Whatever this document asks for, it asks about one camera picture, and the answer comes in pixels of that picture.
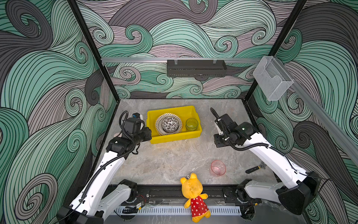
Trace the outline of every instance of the wall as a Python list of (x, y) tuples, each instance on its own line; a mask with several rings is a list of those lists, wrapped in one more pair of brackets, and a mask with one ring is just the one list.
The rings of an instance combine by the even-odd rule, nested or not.
[(66, 0), (0, 1), (1, 223), (54, 223), (116, 102)]
[[(268, 0), (77, 0), (102, 57), (262, 57), (296, 4)], [(166, 64), (108, 63), (120, 98), (243, 98), (255, 65), (168, 78)]]
[[(358, 143), (358, 2), (331, 1), (306, 7), (277, 57)], [(250, 108), (262, 133), (307, 170), (331, 178), (307, 207), (312, 223), (357, 223), (358, 168), (294, 92), (267, 101), (258, 87)]]

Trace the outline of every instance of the stuffed bear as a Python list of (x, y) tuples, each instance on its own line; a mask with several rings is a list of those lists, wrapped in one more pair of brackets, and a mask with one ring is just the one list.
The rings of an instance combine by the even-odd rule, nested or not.
[(184, 208), (192, 207), (192, 221), (197, 223), (204, 216), (209, 218), (211, 213), (204, 202), (204, 199), (207, 199), (208, 195), (201, 194), (203, 192), (203, 185), (198, 180), (197, 175), (192, 173), (188, 180), (182, 177), (180, 182), (182, 183), (182, 193), (184, 197), (188, 198)]

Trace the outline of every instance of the red polka dot dress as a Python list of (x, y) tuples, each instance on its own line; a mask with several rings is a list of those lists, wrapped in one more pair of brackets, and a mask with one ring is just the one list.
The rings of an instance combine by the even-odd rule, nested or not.
[(190, 202), (190, 205), (192, 206), (192, 217), (201, 216), (207, 212), (208, 207), (200, 196), (192, 198)]

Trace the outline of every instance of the yellow plastic tray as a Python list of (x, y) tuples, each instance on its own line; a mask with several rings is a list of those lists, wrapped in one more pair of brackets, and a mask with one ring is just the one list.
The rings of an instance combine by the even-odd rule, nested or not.
[[(178, 134), (169, 134), (161, 136), (155, 129), (155, 121), (157, 118), (165, 113), (176, 114), (180, 117), (183, 123), (182, 131)], [(200, 125), (200, 119), (198, 113), (195, 111), (194, 106), (182, 106), (176, 108), (169, 108), (163, 110), (150, 110), (147, 114), (147, 126), (152, 130), (152, 140), (150, 143), (157, 144), (162, 142), (171, 142), (176, 140), (183, 140), (188, 138), (197, 138), (203, 131)], [(190, 132), (185, 128), (185, 122), (189, 118), (195, 118), (198, 121), (198, 128), (196, 131)]]

